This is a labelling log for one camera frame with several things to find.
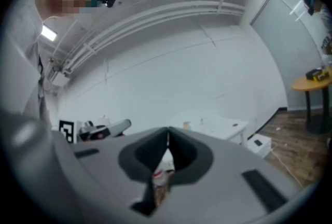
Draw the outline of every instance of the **wooden floor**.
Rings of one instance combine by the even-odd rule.
[[[329,156],[326,140],[330,133],[315,135],[308,132],[305,111],[281,111],[259,134],[272,138],[273,152],[304,187],[322,177]],[[269,153],[265,160],[289,174],[273,153]]]

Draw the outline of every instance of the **table leg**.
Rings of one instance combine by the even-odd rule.
[[[306,103],[307,103],[307,123],[311,122],[311,112],[310,112],[310,94],[306,91]]]
[[[328,95],[328,88],[322,89],[323,93],[323,118],[322,118],[322,127],[321,132],[324,132],[324,129],[328,122],[329,117],[329,95]]]
[[[329,116],[328,87],[322,89],[322,94],[323,94],[323,114],[311,117],[309,92],[306,91],[307,130],[313,134],[325,134],[332,130],[332,119]]]
[[[244,138],[243,133],[241,133],[241,145],[245,148],[248,148],[247,138]]]

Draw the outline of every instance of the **black and yellow object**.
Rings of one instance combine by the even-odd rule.
[[[314,69],[307,72],[306,77],[308,80],[322,81],[329,77],[329,73],[327,71],[323,71],[322,69]]]

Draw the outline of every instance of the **floor trim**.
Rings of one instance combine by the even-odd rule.
[[[280,107],[278,108],[275,113],[270,117],[269,120],[267,120],[254,134],[258,134],[270,121],[271,119],[280,111],[288,111],[287,107]],[[249,136],[247,138],[247,140],[249,140],[250,138],[252,138],[254,136],[254,134],[252,134],[251,136]]]
[[[322,105],[318,105],[318,106],[310,106],[310,109],[312,110],[318,110],[318,109],[323,109]],[[296,108],[289,108],[289,111],[296,111],[296,110],[307,110],[307,107],[296,107]]]

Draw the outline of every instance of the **person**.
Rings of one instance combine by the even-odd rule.
[[[322,44],[322,50],[325,54],[332,54],[332,14],[329,11],[324,0],[303,0],[308,8],[308,13],[312,16],[315,12],[318,12],[321,16],[323,24],[328,30],[328,35],[324,38]],[[327,139],[327,148],[332,149],[331,138]]]
[[[27,102],[22,106],[20,112],[28,117],[45,121],[48,127],[51,126],[48,112],[46,109],[45,95],[43,90],[44,67],[39,57],[37,38],[42,32],[43,22],[52,17],[65,17],[78,14],[82,9],[99,7],[103,0],[14,0],[10,6],[3,25],[4,40],[3,46],[8,49],[18,48],[24,54],[25,58],[40,74],[38,83],[32,88],[31,95],[27,95]],[[9,71],[12,63],[5,65],[5,59],[1,57],[2,69]],[[18,108],[12,107],[8,102],[13,92],[1,96],[1,107],[12,108],[17,111]]]
[[[309,15],[318,12],[328,31],[332,31],[332,15],[324,0],[303,0],[308,8]]]

